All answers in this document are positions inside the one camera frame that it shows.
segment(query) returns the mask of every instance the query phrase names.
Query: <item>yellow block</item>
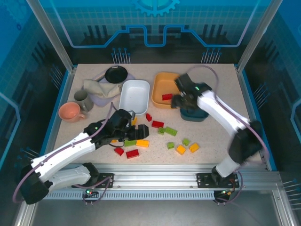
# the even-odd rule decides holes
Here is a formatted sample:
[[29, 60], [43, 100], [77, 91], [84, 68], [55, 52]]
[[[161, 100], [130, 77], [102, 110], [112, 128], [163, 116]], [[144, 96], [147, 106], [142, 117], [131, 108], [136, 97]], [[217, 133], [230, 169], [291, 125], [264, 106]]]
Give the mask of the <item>yellow block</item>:
[[186, 148], [183, 147], [182, 145], [179, 145], [179, 146], [177, 146], [176, 151], [177, 151], [179, 154], [184, 154], [184, 152], [186, 151]]
[[189, 150], [191, 151], [191, 153], [196, 152], [198, 149], [199, 149], [199, 146], [198, 146], [197, 143], [194, 143], [193, 145], [191, 145], [191, 146], [189, 147]]
[[132, 120], [132, 126], [135, 126], [137, 123], [137, 116], [135, 116], [134, 120]]
[[150, 142], [148, 140], [137, 140], [136, 146], [149, 147]]

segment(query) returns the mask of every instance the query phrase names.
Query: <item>green block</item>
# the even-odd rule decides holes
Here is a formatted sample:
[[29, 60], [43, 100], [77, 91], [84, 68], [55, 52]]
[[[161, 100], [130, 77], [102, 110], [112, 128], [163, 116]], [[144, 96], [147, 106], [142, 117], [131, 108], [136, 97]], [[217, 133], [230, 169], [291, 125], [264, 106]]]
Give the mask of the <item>green block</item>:
[[170, 127], [166, 127], [165, 132], [175, 137], [178, 131]]
[[164, 134], [164, 131], [165, 131], [164, 128], [159, 128], [159, 129], [158, 129], [158, 133], [159, 133], [159, 134]]
[[190, 144], [190, 140], [188, 140], [187, 138], [185, 138], [185, 139], [183, 140], [183, 144], [184, 144], [185, 146], [188, 146], [188, 145]]
[[167, 143], [167, 148], [168, 148], [168, 149], [174, 148], [174, 142], [168, 142], [168, 143]]
[[124, 147], [134, 146], [136, 145], [136, 140], [125, 140]]

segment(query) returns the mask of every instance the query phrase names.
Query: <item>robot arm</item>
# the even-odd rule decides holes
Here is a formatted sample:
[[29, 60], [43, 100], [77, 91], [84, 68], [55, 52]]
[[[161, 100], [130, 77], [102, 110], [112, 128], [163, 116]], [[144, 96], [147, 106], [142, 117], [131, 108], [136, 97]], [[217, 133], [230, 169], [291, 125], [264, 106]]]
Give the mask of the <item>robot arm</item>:
[[222, 108], [216, 101], [214, 92], [205, 83], [197, 86], [188, 74], [183, 74], [175, 80], [181, 95], [175, 95], [172, 99], [172, 107], [188, 109], [202, 109], [216, 119], [229, 133], [232, 138], [229, 146], [229, 156], [212, 169], [212, 178], [219, 184], [224, 178], [237, 170], [248, 157], [254, 155], [262, 148], [255, 135], [239, 120], [250, 125], [261, 136], [261, 124], [258, 121], [250, 122], [247, 118], [239, 115], [218, 97], [218, 101], [236, 117]]
[[47, 153], [44, 156], [25, 160], [18, 164], [17, 183], [33, 168], [41, 164], [21, 185], [20, 191], [27, 204], [42, 200], [49, 192], [71, 185], [92, 186], [98, 181], [99, 173], [91, 163], [84, 163], [74, 169], [61, 170], [77, 158], [95, 151], [103, 145], [108, 145], [113, 139], [137, 140], [149, 135], [146, 125], [138, 125], [138, 129], [131, 125], [135, 114], [119, 109], [107, 121], [102, 130], [95, 133], [102, 126], [104, 120], [91, 123], [77, 137], [67, 144]]

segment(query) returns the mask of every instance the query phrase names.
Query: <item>gear logo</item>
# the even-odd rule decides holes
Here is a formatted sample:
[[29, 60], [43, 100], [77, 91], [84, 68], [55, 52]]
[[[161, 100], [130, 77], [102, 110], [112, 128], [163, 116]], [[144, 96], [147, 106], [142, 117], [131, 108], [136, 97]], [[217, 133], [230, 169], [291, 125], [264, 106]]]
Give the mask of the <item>gear logo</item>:
[[163, 16], [169, 13], [171, 9], [175, 9], [175, 5], [179, 4], [179, 0], [132, 0], [132, 3], [139, 9], [141, 13], [147, 16]]
[[5, 6], [17, 23], [21, 23], [27, 15], [27, 3], [25, 0], [0, 0], [0, 6]]

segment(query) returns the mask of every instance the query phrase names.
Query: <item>beige cloth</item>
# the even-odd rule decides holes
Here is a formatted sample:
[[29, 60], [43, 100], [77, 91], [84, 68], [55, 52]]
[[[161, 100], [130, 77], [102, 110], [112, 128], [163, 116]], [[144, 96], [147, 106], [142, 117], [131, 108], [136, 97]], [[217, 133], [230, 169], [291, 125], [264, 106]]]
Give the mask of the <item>beige cloth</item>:
[[84, 89], [99, 98], [110, 98], [121, 93], [122, 83], [99, 83], [95, 80], [84, 80]]

